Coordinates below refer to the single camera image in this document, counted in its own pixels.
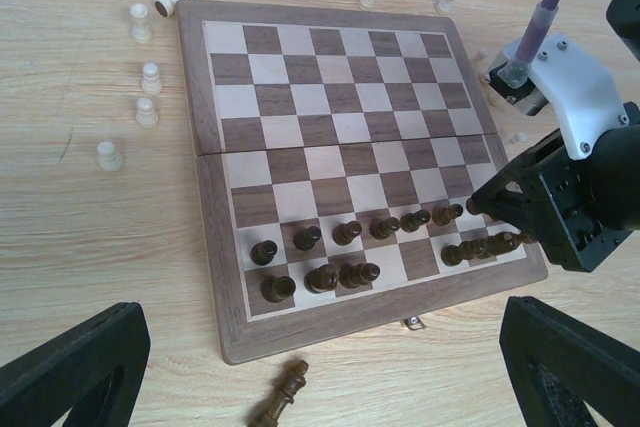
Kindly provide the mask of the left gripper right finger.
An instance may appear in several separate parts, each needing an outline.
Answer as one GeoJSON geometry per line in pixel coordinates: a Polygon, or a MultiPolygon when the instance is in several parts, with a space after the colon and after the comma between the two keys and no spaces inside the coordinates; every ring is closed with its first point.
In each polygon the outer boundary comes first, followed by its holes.
{"type": "Polygon", "coordinates": [[[530,296],[508,299],[499,343],[528,426],[639,424],[639,352],[530,296]]]}

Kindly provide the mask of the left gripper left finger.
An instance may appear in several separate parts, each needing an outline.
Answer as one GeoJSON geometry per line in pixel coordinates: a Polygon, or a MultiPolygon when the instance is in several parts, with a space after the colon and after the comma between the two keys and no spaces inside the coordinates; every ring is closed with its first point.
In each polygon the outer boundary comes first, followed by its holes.
{"type": "Polygon", "coordinates": [[[1,424],[127,426],[150,347],[142,306],[114,304],[1,367],[1,424]]]}

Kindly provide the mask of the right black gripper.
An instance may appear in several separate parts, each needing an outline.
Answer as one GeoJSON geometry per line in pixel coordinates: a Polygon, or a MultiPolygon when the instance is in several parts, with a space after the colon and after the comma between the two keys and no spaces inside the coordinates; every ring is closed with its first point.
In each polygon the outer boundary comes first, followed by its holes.
{"type": "Polygon", "coordinates": [[[592,272],[633,232],[633,162],[618,140],[631,145],[629,135],[608,132],[578,161],[558,130],[511,161],[501,141],[488,141],[497,172],[469,197],[467,210],[517,227],[567,271],[592,272]]]}

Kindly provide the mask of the dark chess piece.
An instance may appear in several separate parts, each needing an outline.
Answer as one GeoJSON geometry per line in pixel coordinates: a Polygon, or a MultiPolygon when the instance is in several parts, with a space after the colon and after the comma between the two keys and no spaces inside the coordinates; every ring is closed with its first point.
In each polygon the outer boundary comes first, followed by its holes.
{"type": "Polygon", "coordinates": [[[356,289],[372,284],[380,273],[380,267],[374,263],[344,263],[339,270],[339,283],[346,289],[356,289]]]}
{"type": "Polygon", "coordinates": [[[437,207],[432,211],[431,220],[434,225],[443,227],[462,216],[464,208],[458,204],[437,207]]]}
{"type": "Polygon", "coordinates": [[[427,224],[430,219],[431,215],[425,209],[419,209],[415,212],[405,213],[400,218],[401,229],[407,233],[416,232],[422,226],[427,224]]]}
{"type": "Polygon", "coordinates": [[[516,250],[521,244],[533,244],[536,239],[526,233],[499,232],[487,238],[487,249],[484,254],[488,256],[498,256],[516,250]]]}
{"type": "Polygon", "coordinates": [[[396,217],[376,219],[370,225],[370,234],[376,240],[385,240],[395,234],[401,227],[401,223],[396,217]]]}
{"type": "Polygon", "coordinates": [[[457,266],[463,260],[484,258],[489,255],[488,240],[462,241],[459,245],[447,245],[441,251],[441,259],[447,266],[457,266]]]}

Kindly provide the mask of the dark king piece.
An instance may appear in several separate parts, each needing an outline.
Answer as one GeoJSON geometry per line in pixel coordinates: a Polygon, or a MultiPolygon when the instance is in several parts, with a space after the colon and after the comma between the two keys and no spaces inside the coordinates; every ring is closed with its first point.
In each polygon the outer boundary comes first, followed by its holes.
{"type": "Polygon", "coordinates": [[[249,417],[247,425],[255,427],[278,426],[285,408],[294,403],[297,393],[306,386],[308,369],[309,364],[305,360],[297,360],[288,366],[274,384],[272,393],[249,417]]]}

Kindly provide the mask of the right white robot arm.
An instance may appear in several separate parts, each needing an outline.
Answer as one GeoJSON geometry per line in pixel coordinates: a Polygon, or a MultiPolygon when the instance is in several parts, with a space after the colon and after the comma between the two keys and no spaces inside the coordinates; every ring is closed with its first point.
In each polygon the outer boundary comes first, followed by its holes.
{"type": "Polygon", "coordinates": [[[517,227],[551,263],[591,272],[639,227],[639,108],[622,101],[599,61],[549,35],[558,7],[542,0],[485,75],[529,116],[551,105],[558,127],[478,188],[467,208],[517,227]]]}

